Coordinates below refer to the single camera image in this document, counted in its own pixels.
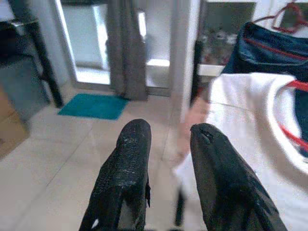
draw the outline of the white t-shirt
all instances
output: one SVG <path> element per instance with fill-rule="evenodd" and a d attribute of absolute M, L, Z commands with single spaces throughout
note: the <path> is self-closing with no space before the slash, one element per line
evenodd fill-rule
<path fill-rule="evenodd" d="M 216 126 L 256 172 L 289 231 L 308 230 L 308 163 L 279 127 L 295 136 L 293 76 L 223 74 L 211 86 L 206 123 Z M 188 200 L 199 200 L 191 153 L 175 170 Z M 200 211 L 200 203 L 194 203 Z"/>

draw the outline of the blue jeans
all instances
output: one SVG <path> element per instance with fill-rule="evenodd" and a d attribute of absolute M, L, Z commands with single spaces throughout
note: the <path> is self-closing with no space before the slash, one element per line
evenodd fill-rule
<path fill-rule="evenodd" d="M 295 38 L 246 23 L 222 73 L 265 72 L 289 74 L 308 82 L 308 39 Z M 308 141 L 308 93 L 295 92 L 295 115 Z"/>

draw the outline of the cardboard box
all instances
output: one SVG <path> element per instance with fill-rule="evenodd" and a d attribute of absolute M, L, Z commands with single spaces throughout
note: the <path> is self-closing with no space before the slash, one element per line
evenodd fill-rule
<path fill-rule="evenodd" d="M 14 113 L 6 94 L 0 88 L 0 123 Z"/>
<path fill-rule="evenodd" d="M 16 112 L 0 122 L 0 158 L 11 152 L 24 139 L 28 132 Z"/>

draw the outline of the curtain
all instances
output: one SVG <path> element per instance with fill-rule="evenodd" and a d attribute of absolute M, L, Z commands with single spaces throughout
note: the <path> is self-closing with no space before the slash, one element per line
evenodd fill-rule
<path fill-rule="evenodd" d="M 110 85 L 130 100 L 147 100 L 145 44 L 132 0 L 108 0 Z"/>

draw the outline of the teal doormat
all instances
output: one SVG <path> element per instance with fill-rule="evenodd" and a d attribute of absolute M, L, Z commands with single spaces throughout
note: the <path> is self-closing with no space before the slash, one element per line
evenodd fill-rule
<path fill-rule="evenodd" d="M 127 103 L 116 96 L 78 94 L 58 115 L 117 120 Z"/>

